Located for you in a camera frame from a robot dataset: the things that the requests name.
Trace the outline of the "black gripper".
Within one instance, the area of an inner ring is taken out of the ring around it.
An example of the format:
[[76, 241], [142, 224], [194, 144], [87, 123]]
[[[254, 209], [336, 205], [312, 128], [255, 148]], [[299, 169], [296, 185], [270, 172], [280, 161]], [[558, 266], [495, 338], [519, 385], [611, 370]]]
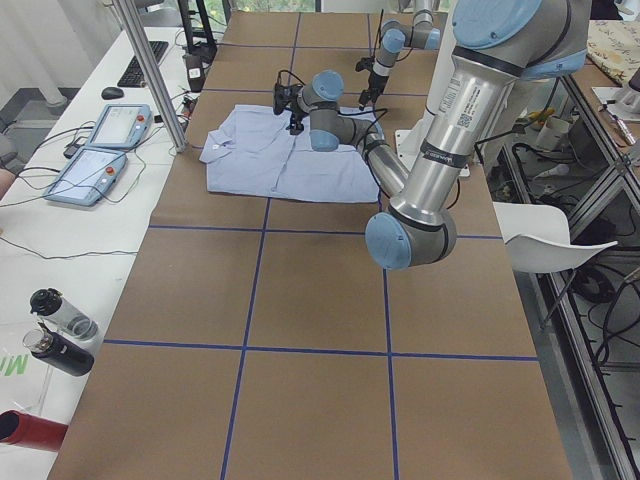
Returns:
[[[285, 85], [282, 81], [284, 73], [297, 79], [298, 83]], [[298, 104], [298, 96], [304, 86], [305, 83], [290, 70], [281, 69], [277, 72], [273, 89], [273, 112], [276, 116], [284, 111], [290, 112], [289, 125], [286, 127], [290, 135], [299, 135], [305, 129], [303, 119], [306, 117], [306, 112]]]
[[363, 110], [367, 105], [377, 102], [379, 96], [386, 87], [386, 67], [374, 56], [362, 57], [355, 66], [356, 72], [367, 70], [369, 72], [368, 86], [358, 99], [358, 108]]

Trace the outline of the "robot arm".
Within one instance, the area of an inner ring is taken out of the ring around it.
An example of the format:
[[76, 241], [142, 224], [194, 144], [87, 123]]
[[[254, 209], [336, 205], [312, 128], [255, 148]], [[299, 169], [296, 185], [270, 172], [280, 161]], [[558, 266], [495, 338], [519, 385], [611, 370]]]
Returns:
[[291, 134], [308, 131], [312, 148], [320, 152], [355, 147], [388, 196], [387, 210], [365, 229], [371, 257], [388, 270], [434, 263], [451, 253], [457, 233], [446, 200], [501, 101], [519, 80], [577, 71], [587, 53], [587, 1], [460, 1], [444, 32], [433, 24], [435, 8], [433, 1], [414, 2], [412, 24], [382, 25], [376, 54], [357, 64], [369, 72], [359, 99], [367, 104], [383, 93], [402, 49], [433, 49], [451, 59], [444, 96], [411, 166], [402, 163], [373, 122], [340, 113], [344, 83], [337, 72], [274, 86], [273, 110], [290, 112]]
[[368, 86], [358, 99], [358, 107], [363, 110], [374, 105], [384, 93], [390, 73], [399, 61], [404, 48], [410, 50], [437, 50], [440, 46], [441, 31], [434, 26], [434, 11], [437, 1], [414, 1], [413, 17], [410, 25], [390, 19], [379, 25], [378, 44], [375, 53], [362, 57], [355, 65], [355, 71], [368, 71]]

